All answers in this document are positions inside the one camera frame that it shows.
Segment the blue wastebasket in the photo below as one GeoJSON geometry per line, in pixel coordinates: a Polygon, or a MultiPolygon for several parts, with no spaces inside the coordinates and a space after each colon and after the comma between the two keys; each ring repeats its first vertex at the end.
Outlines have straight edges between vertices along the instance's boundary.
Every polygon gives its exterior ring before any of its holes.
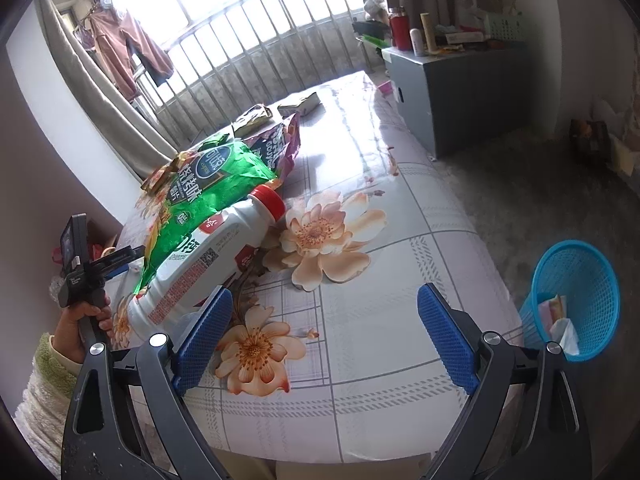
{"type": "Polygon", "coordinates": [[[620,318],[620,290],[611,264],[599,250],[580,240],[551,247],[536,266],[531,291],[520,309],[526,347],[542,348],[550,341],[538,304],[556,294],[566,296],[567,317],[580,339],[580,354],[567,354],[567,360],[596,357],[611,341],[620,318]]]}

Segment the green object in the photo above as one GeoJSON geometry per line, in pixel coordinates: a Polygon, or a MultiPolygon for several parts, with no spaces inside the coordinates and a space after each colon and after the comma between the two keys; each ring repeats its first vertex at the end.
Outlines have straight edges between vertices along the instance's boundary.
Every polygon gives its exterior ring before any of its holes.
{"type": "Polygon", "coordinates": [[[44,380],[51,384],[60,394],[70,399],[76,387],[76,377],[60,364],[55,355],[51,353],[49,334],[44,333],[40,337],[34,361],[36,369],[44,380]]]}
{"type": "Polygon", "coordinates": [[[140,286],[149,283],[160,264],[208,217],[273,178],[276,174],[240,140],[188,158],[164,190],[140,286]]]}
{"type": "Polygon", "coordinates": [[[218,132],[213,134],[212,136],[207,137],[206,140],[202,143],[202,145],[198,148],[199,152],[204,152],[209,148],[216,148],[217,146],[222,146],[223,144],[227,144],[229,142],[233,142],[234,136],[231,132],[218,132]]]}
{"type": "Polygon", "coordinates": [[[389,45],[385,40],[379,40],[378,38],[374,38],[373,36],[368,36],[367,34],[362,35],[362,39],[367,43],[372,44],[378,48],[389,48],[389,45]]]}
{"type": "Polygon", "coordinates": [[[143,274],[140,275],[138,283],[136,284],[136,288],[133,289],[134,295],[137,295],[140,292],[140,289],[142,288],[142,278],[144,278],[143,274]]]}

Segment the gray cabinet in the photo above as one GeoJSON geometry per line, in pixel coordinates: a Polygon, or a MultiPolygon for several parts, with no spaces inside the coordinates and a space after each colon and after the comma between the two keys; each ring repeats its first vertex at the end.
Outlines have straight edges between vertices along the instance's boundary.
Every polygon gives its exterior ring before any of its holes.
{"type": "Polygon", "coordinates": [[[398,111],[437,157],[529,123],[526,47],[417,57],[383,50],[398,111]]]}

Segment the green sleeve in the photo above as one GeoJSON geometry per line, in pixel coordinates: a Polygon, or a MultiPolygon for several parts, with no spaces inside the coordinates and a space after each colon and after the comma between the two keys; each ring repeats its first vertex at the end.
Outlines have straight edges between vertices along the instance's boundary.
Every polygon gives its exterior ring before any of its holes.
{"type": "Polygon", "coordinates": [[[44,380],[51,384],[62,395],[71,398],[76,387],[76,377],[69,373],[52,354],[49,344],[49,334],[40,338],[35,355],[36,369],[44,380]]]}

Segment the floor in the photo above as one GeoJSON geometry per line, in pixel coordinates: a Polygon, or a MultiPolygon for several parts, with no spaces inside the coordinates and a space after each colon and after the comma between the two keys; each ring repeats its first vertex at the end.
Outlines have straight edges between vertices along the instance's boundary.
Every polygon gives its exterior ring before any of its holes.
{"type": "Polygon", "coordinates": [[[560,240],[587,241],[612,263],[623,298],[616,336],[601,355],[574,365],[599,473],[640,420],[640,198],[610,171],[574,162],[565,142],[524,130],[436,166],[487,244],[516,306],[539,257],[560,240]]]}

